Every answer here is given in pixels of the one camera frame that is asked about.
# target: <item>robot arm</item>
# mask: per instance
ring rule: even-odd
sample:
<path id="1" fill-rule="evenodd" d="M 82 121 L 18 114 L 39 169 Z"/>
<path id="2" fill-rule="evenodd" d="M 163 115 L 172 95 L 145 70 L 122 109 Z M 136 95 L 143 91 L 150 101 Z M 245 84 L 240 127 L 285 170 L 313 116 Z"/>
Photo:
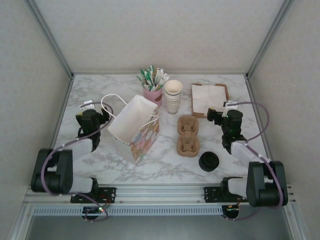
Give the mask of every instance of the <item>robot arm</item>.
<path id="1" fill-rule="evenodd" d="M 225 177 L 220 184 L 222 193 L 226 198 L 230 195 L 242 196 L 252 207 L 277 206 L 280 194 L 266 166 L 266 161 L 271 165 L 280 184 L 283 194 L 282 205 L 286 205 L 288 193 L 284 166 L 280 161 L 270 161 L 267 157 L 247 147 L 247 140 L 241 134 L 242 117 L 242 112 L 236 110 L 234 106 L 227 105 L 224 112 L 208 109 L 207 119 L 214 121 L 215 125 L 222 128 L 223 147 L 248 167 L 247 178 Z"/>
<path id="2" fill-rule="evenodd" d="M 66 145 L 71 144 L 69 147 L 66 146 L 52 155 L 52 159 L 45 166 L 44 180 L 48 189 L 54 194 L 91 193 L 94 196 L 99 188 L 97 179 L 75 175 L 73 161 L 98 147 L 101 136 L 100 125 L 110 118 L 106 111 L 102 109 L 100 114 L 94 107 L 88 107 L 75 117 L 80 125 L 77 139 L 67 143 Z M 34 192 L 45 192 L 41 171 L 52 151 L 51 148 L 42 148 L 38 153 L 30 184 Z"/>

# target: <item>gray wall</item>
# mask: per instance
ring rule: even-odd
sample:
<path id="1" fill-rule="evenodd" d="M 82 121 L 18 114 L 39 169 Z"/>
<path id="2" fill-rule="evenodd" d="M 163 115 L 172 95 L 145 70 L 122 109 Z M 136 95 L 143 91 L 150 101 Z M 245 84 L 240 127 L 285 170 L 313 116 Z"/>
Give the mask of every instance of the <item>gray wall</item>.
<path id="1" fill-rule="evenodd" d="M 0 3 L 1 239 L 11 231 L 40 148 L 48 147 L 68 86 L 22 0 Z"/>
<path id="2" fill-rule="evenodd" d="M 320 239 L 320 1 L 296 0 L 251 79 L 270 111 L 274 160 L 284 163 L 311 239 Z"/>
<path id="3" fill-rule="evenodd" d="M 36 0 L 75 73 L 244 73 L 283 0 Z"/>

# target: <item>gift bag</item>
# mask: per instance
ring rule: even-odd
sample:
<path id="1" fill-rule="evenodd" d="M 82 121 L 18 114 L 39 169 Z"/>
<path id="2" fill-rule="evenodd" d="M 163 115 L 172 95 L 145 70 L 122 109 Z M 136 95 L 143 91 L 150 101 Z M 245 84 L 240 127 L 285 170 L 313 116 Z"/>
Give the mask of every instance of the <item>gift bag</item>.
<path id="1" fill-rule="evenodd" d="M 108 131 L 116 150 L 125 160 L 136 165 L 159 136 L 158 105 L 140 95 L 134 96 L 128 103 L 119 98 L 125 106 L 117 116 L 107 111 L 114 117 Z"/>

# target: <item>stack of paper cups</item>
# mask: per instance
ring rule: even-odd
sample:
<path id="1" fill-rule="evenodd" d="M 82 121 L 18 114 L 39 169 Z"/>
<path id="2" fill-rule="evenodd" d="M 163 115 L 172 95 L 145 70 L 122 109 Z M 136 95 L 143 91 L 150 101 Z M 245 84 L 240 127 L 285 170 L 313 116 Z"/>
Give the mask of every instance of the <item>stack of paper cups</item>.
<path id="1" fill-rule="evenodd" d="M 169 114 L 176 114 L 182 101 L 183 85 L 178 80 L 167 81 L 164 85 L 166 110 Z"/>

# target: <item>pink cup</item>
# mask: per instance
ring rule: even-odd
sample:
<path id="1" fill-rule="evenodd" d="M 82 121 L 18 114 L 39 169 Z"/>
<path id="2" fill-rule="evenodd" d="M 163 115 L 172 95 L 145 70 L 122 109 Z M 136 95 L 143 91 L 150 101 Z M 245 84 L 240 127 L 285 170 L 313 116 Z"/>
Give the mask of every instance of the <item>pink cup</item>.
<path id="1" fill-rule="evenodd" d="M 143 88 L 143 96 L 149 101 L 157 104 L 159 107 L 162 105 L 162 88 L 158 91 L 148 91 Z"/>

